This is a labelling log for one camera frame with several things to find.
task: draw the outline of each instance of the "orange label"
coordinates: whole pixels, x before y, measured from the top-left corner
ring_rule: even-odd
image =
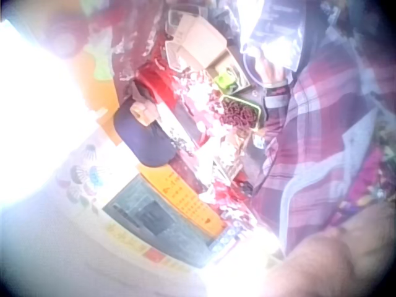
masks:
[[[216,238],[220,235],[225,223],[217,213],[199,199],[197,193],[186,184],[170,165],[149,168],[139,164],[137,169],[179,213],[211,237]]]

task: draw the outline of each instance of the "orange wall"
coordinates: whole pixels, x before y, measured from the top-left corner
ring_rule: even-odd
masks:
[[[48,18],[57,12],[80,12],[79,0],[24,0],[17,5],[17,10],[33,34],[40,41],[44,34]],[[95,80],[95,60],[91,54],[81,52],[76,57],[67,60],[71,72],[79,85],[87,106],[94,111],[104,108],[108,112],[98,123],[116,144],[122,142],[113,125],[113,115],[119,108],[116,89],[112,80]]]

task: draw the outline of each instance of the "plaid shirt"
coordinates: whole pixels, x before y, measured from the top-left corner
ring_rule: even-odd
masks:
[[[374,147],[379,112],[393,121],[391,55],[363,55],[354,40],[329,28],[291,94],[265,99],[268,146],[251,206],[285,252],[323,229],[345,199]]]

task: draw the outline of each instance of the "snack package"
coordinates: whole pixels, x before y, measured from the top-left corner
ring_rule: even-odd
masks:
[[[306,3],[303,0],[238,0],[241,52],[260,48],[277,66],[296,71],[303,49]]]

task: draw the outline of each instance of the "food item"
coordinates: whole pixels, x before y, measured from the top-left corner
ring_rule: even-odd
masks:
[[[222,101],[224,114],[220,116],[222,124],[231,125],[241,129],[254,129],[259,119],[259,110],[253,106],[236,101],[229,97]]]

